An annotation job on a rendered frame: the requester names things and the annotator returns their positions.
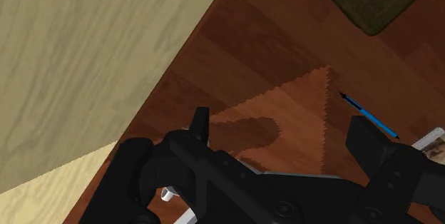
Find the light wooden table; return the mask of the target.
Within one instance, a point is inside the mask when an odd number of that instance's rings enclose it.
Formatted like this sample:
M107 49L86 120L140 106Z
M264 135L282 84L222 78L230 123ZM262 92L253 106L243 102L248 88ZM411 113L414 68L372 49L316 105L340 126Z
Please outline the light wooden table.
M0 0L0 224L62 224L213 0Z

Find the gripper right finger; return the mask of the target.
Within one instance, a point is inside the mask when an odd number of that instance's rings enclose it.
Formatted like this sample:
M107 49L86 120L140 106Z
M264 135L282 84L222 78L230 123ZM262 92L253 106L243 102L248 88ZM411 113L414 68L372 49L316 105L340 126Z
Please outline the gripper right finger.
M345 145L369 178L348 224L421 224L407 213L413 202L445 224L445 165L389 140L364 116L352 116Z

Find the grey patterned box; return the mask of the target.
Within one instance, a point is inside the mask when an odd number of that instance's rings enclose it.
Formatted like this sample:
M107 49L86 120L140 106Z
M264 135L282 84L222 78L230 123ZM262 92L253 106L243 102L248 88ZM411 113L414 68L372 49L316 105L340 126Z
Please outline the grey patterned box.
M445 130L436 127L412 145L426 157L436 163L445 165Z

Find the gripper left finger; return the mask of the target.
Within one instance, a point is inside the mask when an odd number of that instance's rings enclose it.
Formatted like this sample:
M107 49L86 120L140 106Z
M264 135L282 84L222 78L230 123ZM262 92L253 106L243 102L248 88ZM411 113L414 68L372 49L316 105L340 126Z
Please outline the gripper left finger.
M278 197L259 175L225 151L208 148L209 109L195 110L188 130L157 145L130 138L119 145L78 224L161 224L148 205L172 187L196 224L278 224Z

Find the blue and black pen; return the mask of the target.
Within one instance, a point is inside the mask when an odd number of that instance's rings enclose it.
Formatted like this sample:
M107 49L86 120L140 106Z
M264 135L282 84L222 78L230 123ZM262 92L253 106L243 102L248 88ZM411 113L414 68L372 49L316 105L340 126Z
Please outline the blue and black pen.
M364 109L362 106L360 106L356 101L354 101L351 97L349 97L347 94L339 92L340 96L351 106L355 107L363 116L365 116L367 119L369 119L371 122L376 124L378 127L380 127L382 130L387 132L390 136L399 139L399 135L395 133L391 128L386 126L383 122L381 122L377 117L372 115L370 112L368 112L366 109Z

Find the small white object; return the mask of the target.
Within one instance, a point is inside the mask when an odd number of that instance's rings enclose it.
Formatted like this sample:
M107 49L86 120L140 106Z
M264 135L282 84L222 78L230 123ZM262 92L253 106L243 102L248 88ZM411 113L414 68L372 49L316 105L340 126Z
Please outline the small white object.
M165 202L169 202L175 196L178 196L178 193L172 186L164 187L160 193L161 200Z

